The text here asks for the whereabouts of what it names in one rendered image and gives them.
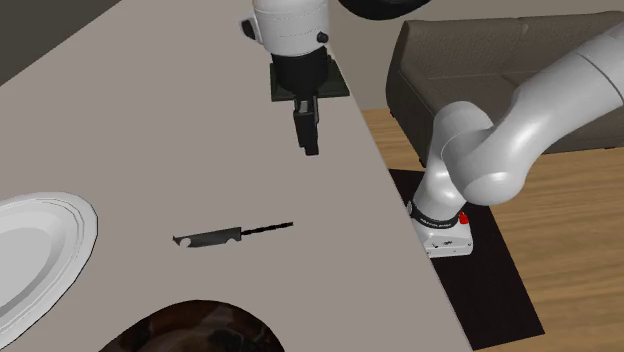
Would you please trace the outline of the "dark flat square thing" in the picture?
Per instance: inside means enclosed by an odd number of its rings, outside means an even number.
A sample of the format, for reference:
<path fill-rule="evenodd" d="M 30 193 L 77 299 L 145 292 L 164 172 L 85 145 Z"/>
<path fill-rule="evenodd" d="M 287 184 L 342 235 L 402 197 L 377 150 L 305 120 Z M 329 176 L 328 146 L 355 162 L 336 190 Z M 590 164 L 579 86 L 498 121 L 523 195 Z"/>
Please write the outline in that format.
<path fill-rule="evenodd" d="M 328 56 L 328 77 L 327 80 L 321 85 L 318 91 L 319 98 L 336 98 L 336 97 L 348 97 L 350 90 L 344 80 L 344 77 L 340 71 L 336 60 L 329 55 Z M 294 94 L 285 88 L 283 88 L 277 81 L 274 64 L 269 64 L 270 71 L 270 93 L 272 102 L 292 101 Z"/>

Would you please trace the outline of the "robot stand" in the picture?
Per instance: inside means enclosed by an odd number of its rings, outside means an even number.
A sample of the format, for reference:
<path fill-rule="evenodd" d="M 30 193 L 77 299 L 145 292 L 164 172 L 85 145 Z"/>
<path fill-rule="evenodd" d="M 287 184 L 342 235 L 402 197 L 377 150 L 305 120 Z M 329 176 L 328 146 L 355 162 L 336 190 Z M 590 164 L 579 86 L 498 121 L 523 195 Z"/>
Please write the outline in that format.
<path fill-rule="evenodd" d="M 432 264 L 473 350 L 545 333 L 488 207 L 466 204 L 475 242 L 467 256 Z"/>

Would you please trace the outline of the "black knife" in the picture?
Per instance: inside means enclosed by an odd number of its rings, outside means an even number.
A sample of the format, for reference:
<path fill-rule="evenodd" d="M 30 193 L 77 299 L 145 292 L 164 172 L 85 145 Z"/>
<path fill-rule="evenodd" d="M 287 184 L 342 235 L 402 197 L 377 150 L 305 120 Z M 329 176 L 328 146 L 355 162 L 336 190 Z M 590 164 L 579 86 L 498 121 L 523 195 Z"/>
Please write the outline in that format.
<path fill-rule="evenodd" d="M 173 236 L 172 241 L 181 247 L 201 248 L 226 244 L 230 240 L 240 242 L 244 236 L 292 227 L 293 222 L 285 222 L 244 230 L 242 227 L 231 227 L 220 230 L 196 233 L 184 236 Z"/>

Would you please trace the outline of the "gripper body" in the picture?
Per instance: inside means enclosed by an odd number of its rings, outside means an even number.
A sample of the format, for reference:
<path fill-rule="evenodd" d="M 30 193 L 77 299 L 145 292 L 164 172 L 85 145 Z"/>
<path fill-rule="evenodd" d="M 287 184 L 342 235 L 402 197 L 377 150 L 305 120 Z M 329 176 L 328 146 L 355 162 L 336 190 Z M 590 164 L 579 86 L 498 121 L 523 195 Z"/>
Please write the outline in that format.
<path fill-rule="evenodd" d="M 272 54 L 271 58 L 272 101 L 315 96 L 328 79 L 330 56 L 325 46 L 301 56 Z"/>

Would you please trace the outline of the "dark brown bowl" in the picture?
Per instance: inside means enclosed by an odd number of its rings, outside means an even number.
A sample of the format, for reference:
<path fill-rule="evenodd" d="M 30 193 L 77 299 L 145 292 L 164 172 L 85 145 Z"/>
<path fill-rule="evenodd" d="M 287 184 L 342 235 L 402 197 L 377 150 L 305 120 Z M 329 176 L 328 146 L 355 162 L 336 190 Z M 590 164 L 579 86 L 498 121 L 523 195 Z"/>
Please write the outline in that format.
<path fill-rule="evenodd" d="M 125 329 L 98 352 L 286 352 L 275 333 L 226 302 L 187 300 Z"/>

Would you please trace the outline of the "white plate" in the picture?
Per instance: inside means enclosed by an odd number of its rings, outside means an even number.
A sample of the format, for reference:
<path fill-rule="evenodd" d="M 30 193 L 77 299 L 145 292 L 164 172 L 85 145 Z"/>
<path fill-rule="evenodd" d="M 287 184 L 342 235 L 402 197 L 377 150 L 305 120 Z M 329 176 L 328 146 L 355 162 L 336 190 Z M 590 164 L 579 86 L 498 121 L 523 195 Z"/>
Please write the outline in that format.
<path fill-rule="evenodd" d="M 65 295 L 97 237 L 96 211 L 76 194 L 35 192 L 0 201 L 0 351 Z"/>

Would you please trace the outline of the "brown grey sofa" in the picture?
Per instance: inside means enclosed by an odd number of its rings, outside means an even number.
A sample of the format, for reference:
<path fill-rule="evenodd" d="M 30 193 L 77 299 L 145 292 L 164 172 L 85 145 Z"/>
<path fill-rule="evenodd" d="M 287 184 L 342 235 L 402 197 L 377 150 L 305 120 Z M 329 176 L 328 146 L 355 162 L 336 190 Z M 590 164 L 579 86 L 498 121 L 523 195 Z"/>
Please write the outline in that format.
<path fill-rule="evenodd" d="M 433 119 L 442 107 L 469 101 L 497 121 L 521 83 L 621 22 L 622 11 L 407 20 L 388 69 L 387 105 L 425 164 Z"/>

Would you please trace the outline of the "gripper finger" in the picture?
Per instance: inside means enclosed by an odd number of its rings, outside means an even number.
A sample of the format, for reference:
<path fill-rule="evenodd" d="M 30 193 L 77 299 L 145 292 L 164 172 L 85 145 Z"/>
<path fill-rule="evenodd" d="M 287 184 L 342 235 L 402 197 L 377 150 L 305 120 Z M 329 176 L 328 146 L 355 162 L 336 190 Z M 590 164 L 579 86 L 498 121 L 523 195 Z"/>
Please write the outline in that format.
<path fill-rule="evenodd" d="M 316 96 L 312 96 L 302 103 L 302 124 L 305 155 L 318 155 L 318 102 Z"/>
<path fill-rule="evenodd" d="M 297 140 L 300 147 L 306 145 L 306 123 L 307 119 L 307 101 L 301 99 L 294 100 L 293 120 L 297 134 Z"/>

